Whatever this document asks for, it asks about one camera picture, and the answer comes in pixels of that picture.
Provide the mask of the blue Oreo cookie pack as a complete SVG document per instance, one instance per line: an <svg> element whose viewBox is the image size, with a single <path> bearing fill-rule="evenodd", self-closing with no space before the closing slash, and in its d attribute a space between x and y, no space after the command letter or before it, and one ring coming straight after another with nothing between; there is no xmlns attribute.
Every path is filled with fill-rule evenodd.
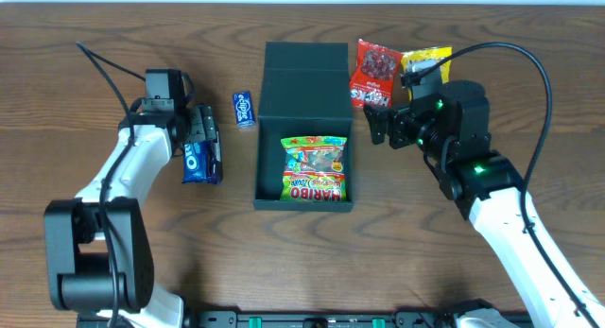
<svg viewBox="0 0 605 328"><path fill-rule="evenodd" d="M205 142L185 144L183 157L183 183L210 182L209 153Z"/></svg>

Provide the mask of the yellow Hacks candy bag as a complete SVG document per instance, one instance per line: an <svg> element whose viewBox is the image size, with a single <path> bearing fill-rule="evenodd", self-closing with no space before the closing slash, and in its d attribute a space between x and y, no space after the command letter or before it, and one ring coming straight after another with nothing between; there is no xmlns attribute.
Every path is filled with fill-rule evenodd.
<svg viewBox="0 0 605 328"><path fill-rule="evenodd" d="M403 74L421 73L451 54L451 46L431 47L404 52L401 58ZM449 81L449 73L450 61L422 78L419 84L408 87L404 79L402 79L402 84L407 89L409 98L413 100L436 93L443 83Z"/></svg>

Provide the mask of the green Haribo gummy bag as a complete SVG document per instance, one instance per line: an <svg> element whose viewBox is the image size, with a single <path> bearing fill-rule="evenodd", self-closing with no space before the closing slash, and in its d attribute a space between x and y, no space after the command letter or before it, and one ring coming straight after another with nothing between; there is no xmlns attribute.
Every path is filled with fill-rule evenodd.
<svg viewBox="0 0 605 328"><path fill-rule="evenodd" d="M344 148L347 138L298 136L281 140L285 150L282 201L347 201Z"/></svg>

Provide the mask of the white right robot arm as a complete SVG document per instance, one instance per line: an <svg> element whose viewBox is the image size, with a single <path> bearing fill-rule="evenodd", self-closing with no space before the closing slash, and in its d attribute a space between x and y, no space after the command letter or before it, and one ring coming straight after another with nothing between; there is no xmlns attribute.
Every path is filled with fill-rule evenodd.
<svg viewBox="0 0 605 328"><path fill-rule="evenodd" d="M490 148L490 104L475 82L431 87L398 109L367 105L374 144L415 145L440 190L488 242L537 327L601 327L604 306L540 219L508 158Z"/></svg>

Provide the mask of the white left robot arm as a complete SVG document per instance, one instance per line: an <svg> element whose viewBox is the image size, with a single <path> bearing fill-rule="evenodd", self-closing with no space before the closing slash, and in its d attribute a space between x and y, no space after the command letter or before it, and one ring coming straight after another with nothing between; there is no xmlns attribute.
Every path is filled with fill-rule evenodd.
<svg viewBox="0 0 605 328"><path fill-rule="evenodd" d="M159 172L180 148L210 147L209 173L221 175L211 107L176 109L172 98L139 99L121 123L116 146L73 199L43 215L50 301L78 313L80 327L194 327L182 297L154 281L141 210Z"/></svg>

